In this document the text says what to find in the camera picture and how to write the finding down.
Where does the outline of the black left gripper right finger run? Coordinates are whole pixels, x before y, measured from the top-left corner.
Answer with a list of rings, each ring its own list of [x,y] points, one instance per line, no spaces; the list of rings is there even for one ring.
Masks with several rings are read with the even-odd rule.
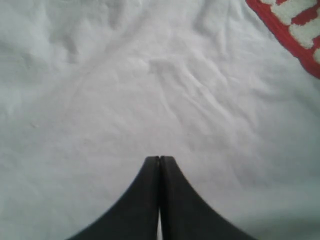
[[[193,189],[172,156],[159,159],[159,209],[164,240],[253,240]]]

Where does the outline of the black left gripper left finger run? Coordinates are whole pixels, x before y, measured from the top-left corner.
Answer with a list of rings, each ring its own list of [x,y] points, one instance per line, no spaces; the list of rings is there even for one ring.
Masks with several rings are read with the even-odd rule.
[[[160,158],[147,157],[116,203],[71,240],[156,240],[159,220]]]

